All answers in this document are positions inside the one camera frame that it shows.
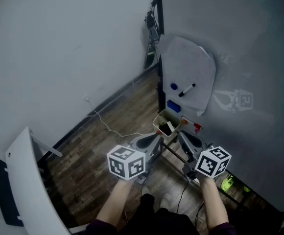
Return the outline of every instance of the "green object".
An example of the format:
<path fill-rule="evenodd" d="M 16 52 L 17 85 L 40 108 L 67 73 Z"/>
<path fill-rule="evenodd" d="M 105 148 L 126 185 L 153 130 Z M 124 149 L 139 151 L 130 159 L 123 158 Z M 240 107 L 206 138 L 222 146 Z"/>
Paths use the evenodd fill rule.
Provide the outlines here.
<path fill-rule="evenodd" d="M 232 175 L 229 175 L 227 178 L 225 178 L 221 183 L 221 189 L 223 191 L 227 191 L 234 183 L 234 178 Z"/>
<path fill-rule="evenodd" d="M 249 192 L 250 191 L 250 189 L 248 187 L 246 187 L 246 186 L 243 186 L 243 189 L 244 189 L 245 192 Z"/>

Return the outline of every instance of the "blue object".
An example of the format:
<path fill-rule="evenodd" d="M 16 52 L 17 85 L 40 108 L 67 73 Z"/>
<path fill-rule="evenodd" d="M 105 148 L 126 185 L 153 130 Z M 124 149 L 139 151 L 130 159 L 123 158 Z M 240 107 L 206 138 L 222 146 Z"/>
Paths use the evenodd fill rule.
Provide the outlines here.
<path fill-rule="evenodd" d="M 174 83 L 170 84 L 170 87 L 171 87 L 174 91 L 178 88 L 178 86 L 177 86 L 176 84 L 174 84 Z"/>
<path fill-rule="evenodd" d="M 171 100 L 168 100 L 168 101 L 167 101 L 167 106 L 168 106 L 169 108 L 173 109 L 173 110 L 174 110 L 175 112 L 177 112 L 177 113 L 181 111 L 180 105 L 174 103 L 174 102 L 171 101 Z"/>
<path fill-rule="evenodd" d="M 24 226 L 23 222 L 18 219 L 19 212 L 11 191 L 7 164 L 0 160 L 0 210 L 5 223 L 13 226 Z"/>

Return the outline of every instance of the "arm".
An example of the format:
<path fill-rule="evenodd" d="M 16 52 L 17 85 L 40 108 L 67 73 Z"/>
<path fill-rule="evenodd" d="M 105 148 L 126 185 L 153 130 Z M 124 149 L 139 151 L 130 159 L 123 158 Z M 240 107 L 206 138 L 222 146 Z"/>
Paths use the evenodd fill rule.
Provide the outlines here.
<path fill-rule="evenodd" d="M 96 219 L 117 226 L 134 180 L 118 180 Z"/>
<path fill-rule="evenodd" d="M 216 226 L 228 223 L 228 215 L 225 206 L 219 196 L 216 183 L 212 178 L 208 178 L 197 172 L 197 179 L 200 181 L 205 210 L 207 228 L 211 231 Z"/>

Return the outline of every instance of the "shoe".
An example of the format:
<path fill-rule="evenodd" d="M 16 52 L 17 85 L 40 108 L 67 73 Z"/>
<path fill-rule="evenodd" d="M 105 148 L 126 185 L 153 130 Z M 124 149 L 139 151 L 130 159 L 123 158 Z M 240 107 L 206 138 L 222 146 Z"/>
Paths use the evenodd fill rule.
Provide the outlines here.
<path fill-rule="evenodd" d="M 141 190 L 141 195 L 143 196 L 145 194 L 151 194 L 151 191 L 147 186 L 143 186 Z"/>
<path fill-rule="evenodd" d="M 243 189 L 244 189 L 245 192 L 249 192 L 250 191 L 250 189 L 248 187 L 246 187 L 246 186 L 243 186 Z"/>
<path fill-rule="evenodd" d="M 223 191 L 227 191 L 234 183 L 234 177 L 232 175 L 229 175 L 227 178 L 225 178 L 221 183 L 221 189 Z"/>
<path fill-rule="evenodd" d="M 162 197 L 161 201 L 160 201 L 160 208 L 165 208 L 167 210 L 169 210 L 169 195 L 168 193 L 165 193 L 165 195 Z"/>

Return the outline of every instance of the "wrist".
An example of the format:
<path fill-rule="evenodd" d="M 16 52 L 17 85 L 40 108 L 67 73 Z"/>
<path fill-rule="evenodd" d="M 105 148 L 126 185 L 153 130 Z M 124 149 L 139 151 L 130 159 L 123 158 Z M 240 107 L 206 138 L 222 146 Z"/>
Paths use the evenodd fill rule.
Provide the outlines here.
<path fill-rule="evenodd" d="M 134 180 L 125 180 L 125 179 L 122 179 L 122 178 L 119 178 L 118 179 L 118 182 L 117 184 L 122 186 L 122 187 L 131 187 L 134 183 Z"/>
<path fill-rule="evenodd" d="M 208 184 L 214 184 L 214 179 L 209 177 L 202 177 L 199 179 L 199 182 L 201 185 L 208 185 Z"/>

